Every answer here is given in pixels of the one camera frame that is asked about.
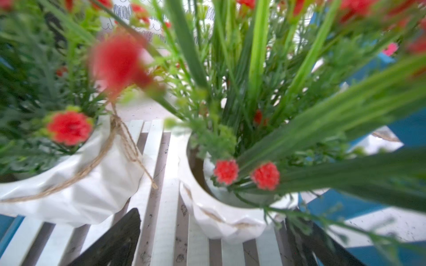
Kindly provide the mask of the red flower pot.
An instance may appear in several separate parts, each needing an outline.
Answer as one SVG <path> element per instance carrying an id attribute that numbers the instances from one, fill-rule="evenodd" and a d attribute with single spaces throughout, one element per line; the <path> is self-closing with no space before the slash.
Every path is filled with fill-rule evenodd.
<path id="1" fill-rule="evenodd" d="M 114 89 L 138 85 L 185 127 L 204 183 L 183 164 L 181 191 L 210 238 L 252 240 L 278 217 L 312 235 L 294 194 L 332 188 L 370 201 L 426 210 L 426 150 L 362 155 L 349 143 L 426 106 L 424 1 L 153 1 L 172 50 L 161 57 L 176 103 L 131 64 L 103 72 Z"/>
<path id="2" fill-rule="evenodd" d="M 112 1 L 1 2 L 1 214 L 74 227 L 120 211 L 143 178 L 137 142 L 116 111 L 155 82 L 145 39 Z"/>

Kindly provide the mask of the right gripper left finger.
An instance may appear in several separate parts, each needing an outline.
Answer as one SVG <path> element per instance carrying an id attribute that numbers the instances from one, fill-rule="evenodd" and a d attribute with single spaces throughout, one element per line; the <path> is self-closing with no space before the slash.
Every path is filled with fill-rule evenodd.
<path id="1" fill-rule="evenodd" d="M 133 208 L 70 265 L 131 266 L 141 232 L 140 225 L 139 211 Z"/>

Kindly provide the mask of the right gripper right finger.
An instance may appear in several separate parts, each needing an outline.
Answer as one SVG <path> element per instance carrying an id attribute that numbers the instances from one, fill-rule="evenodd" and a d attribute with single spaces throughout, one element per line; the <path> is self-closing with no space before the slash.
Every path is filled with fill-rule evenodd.
<path id="1" fill-rule="evenodd" d="M 364 265 L 315 223 L 287 217 L 285 227 L 295 266 Z"/>

